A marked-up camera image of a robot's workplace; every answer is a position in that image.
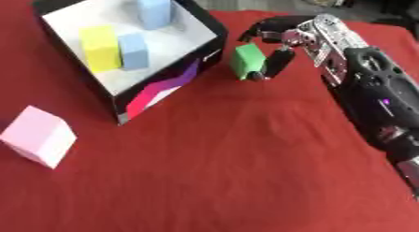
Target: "blue cube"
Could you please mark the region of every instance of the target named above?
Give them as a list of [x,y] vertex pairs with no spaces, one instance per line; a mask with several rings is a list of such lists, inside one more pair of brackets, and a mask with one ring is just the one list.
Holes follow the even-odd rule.
[[133,70],[149,66],[149,50],[142,34],[124,35],[118,40],[124,69]]
[[171,22],[170,0],[137,0],[139,19],[147,30],[168,26]]

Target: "green block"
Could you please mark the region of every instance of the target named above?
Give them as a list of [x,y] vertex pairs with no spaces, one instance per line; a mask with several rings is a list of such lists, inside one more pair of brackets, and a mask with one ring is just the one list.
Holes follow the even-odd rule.
[[251,43],[236,47],[230,59],[230,66],[240,80],[246,80],[250,72],[259,71],[262,68],[266,59],[267,57],[256,44]]

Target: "foam block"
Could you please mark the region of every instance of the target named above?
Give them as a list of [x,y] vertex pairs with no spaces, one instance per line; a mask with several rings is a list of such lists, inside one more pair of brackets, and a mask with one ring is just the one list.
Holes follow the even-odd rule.
[[230,66],[240,80],[246,80],[252,71],[259,71],[267,57],[254,44],[236,47],[230,59]]
[[139,19],[147,30],[168,26],[171,22],[170,0],[137,0]]
[[124,69],[132,70],[149,66],[149,52],[142,34],[124,35],[118,40]]
[[94,73],[121,67],[118,38],[112,26],[80,30],[81,45],[90,70]]
[[76,136],[63,119],[29,106],[0,135],[0,140],[21,156],[56,168]]

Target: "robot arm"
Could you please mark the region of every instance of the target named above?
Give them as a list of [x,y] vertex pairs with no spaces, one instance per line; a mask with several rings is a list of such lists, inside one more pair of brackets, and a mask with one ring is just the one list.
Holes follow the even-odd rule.
[[399,65],[329,14],[266,19],[239,40],[254,36],[281,46],[249,79],[276,77],[302,47],[348,119],[419,196],[419,87]]

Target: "pink cube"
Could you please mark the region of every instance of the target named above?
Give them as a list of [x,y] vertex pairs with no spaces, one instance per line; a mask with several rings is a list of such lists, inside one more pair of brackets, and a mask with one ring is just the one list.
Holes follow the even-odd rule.
[[56,168],[76,136],[63,119],[29,106],[0,135],[0,140],[21,156]]

